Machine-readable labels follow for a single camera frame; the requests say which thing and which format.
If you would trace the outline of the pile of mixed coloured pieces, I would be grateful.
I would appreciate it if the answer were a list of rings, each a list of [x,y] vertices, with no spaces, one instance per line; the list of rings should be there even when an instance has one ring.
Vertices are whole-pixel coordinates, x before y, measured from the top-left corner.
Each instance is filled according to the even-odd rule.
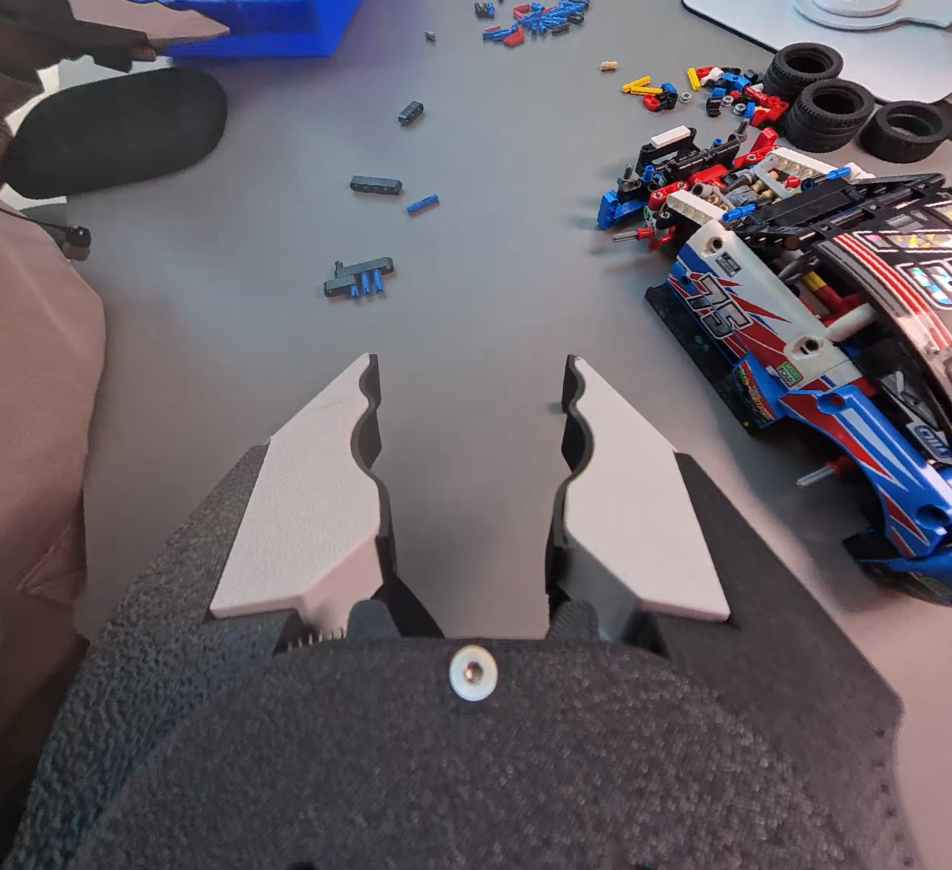
[[[771,94],[758,73],[737,67],[689,67],[687,87],[681,90],[670,81],[657,82],[649,76],[625,83],[621,92],[638,98],[650,112],[674,111],[679,106],[701,103],[705,113],[715,118],[727,112],[754,127],[779,127],[791,102]]]

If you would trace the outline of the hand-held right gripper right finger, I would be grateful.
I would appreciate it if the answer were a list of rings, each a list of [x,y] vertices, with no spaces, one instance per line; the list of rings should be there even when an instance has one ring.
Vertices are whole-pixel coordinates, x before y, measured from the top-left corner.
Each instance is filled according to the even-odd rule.
[[[561,407],[566,477],[544,556],[550,616],[585,603],[602,641],[630,640],[649,616],[727,622],[680,453],[580,356],[566,358]]]

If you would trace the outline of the person's torso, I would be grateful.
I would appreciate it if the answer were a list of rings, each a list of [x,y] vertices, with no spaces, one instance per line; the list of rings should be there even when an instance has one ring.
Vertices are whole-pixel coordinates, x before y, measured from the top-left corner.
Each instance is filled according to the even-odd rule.
[[[100,298],[49,233],[2,203],[2,851],[87,642],[83,483],[105,353]]]

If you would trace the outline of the black beam with blue pins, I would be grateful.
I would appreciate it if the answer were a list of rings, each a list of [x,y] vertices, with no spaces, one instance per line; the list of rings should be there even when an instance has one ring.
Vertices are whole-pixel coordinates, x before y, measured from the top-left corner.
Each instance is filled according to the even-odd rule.
[[[335,263],[334,276],[324,282],[324,296],[330,300],[347,298],[361,301],[385,291],[385,279],[395,271],[392,257],[377,257],[371,260],[345,265]]]

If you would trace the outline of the grey desk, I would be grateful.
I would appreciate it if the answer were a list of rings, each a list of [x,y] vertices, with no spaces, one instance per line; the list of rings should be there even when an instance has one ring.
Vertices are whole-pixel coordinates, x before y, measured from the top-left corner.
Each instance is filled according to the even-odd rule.
[[[580,355],[696,459],[899,694],[911,833],[922,866],[950,868],[950,609],[861,574],[840,544],[864,525],[850,484],[802,489],[801,444],[742,430],[645,301],[665,259],[596,226],[625,162],[686,121],[645,112],[626,79],[770,54],[681,0],[593,0],[581,28],[508,50],[482,42],[475,1],[363,0],[331,58],[203,63],[230,104],[214,153],[68,200],[92,235],[79,270],[108,336],[78,628],[92,638],[244,450],[371,352],[405,582],[450,635],[540,636],[566,471],[557,403]],[[401,127],[411,101],[424,113]],[[354,175],[403,192],[355,193]],[[395,266],[382,295],[324,296],[338,260],[377,257]]]

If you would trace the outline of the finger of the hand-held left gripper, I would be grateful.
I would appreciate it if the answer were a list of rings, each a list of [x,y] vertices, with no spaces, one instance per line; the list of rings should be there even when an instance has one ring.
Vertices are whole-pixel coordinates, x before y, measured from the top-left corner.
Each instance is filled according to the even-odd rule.
[[[175,9],[158,0],[65,0],[77,21],[70,40],[84,48],[123,48],[214,41],[230,29],[193,9]]]

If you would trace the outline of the black toy tyre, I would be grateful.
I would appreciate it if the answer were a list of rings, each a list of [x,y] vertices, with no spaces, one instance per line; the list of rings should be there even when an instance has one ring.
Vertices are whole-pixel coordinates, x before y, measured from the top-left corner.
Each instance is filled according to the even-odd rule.
[[[792,103],[803,90],[822,80],[839,78],[843,59],[822,43],[792,43],[774,55],[763,78],[764,91]]]
[[[889,102],[863,127],[858,144],[882,161],[908,164],[931,156],[950,133],[950,104]]]
[[[791,104],[782,135],[806,152],[838,150],[851,142],[871,118],[875,98],[862,85],[840,78],[811,83]]]

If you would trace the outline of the pile of blue red pins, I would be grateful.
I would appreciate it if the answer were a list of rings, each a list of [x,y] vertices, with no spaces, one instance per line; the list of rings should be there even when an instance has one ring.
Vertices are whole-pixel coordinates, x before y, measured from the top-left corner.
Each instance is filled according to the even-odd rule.
[[[556,0],[554,3],[530,1],[510,9],[511,18],[504,19],[504,0],[475,2],[474,15],[485,23],[483,43],[515,49],[529,41],[552,36],[562,37],[572,27],[581,27],[589,12],[591,0]]]

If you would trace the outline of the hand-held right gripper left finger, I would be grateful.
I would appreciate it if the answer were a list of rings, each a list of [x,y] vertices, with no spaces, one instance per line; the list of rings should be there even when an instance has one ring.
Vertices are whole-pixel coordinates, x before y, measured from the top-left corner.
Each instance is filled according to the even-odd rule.
[[[216,619],[292,610],[321,637],[395,575],[375,354],[360,355],[268,441],[209,603]]]

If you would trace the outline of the toy brick race car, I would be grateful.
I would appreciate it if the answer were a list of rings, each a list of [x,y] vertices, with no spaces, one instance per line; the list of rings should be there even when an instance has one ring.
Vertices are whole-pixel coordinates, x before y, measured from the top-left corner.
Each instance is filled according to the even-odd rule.
[[[863,483],[869,524],[843,542],[863,572],[950,606],[950,185],[745,136],[651,137],[598,226],[673,253],[647,300],[749,432],[830,442],[800,487]]]

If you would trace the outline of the person's left hand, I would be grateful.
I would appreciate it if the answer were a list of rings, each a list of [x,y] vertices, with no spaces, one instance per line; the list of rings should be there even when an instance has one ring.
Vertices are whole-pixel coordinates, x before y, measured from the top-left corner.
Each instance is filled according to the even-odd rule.
[[[96,24],[80,24],[65,35],[1,24],[2,96],[30,100],[43,90],[41,70],[63,60],[105,55],[119,62],[152,62],[156,50],[135,33],[113,31]]]

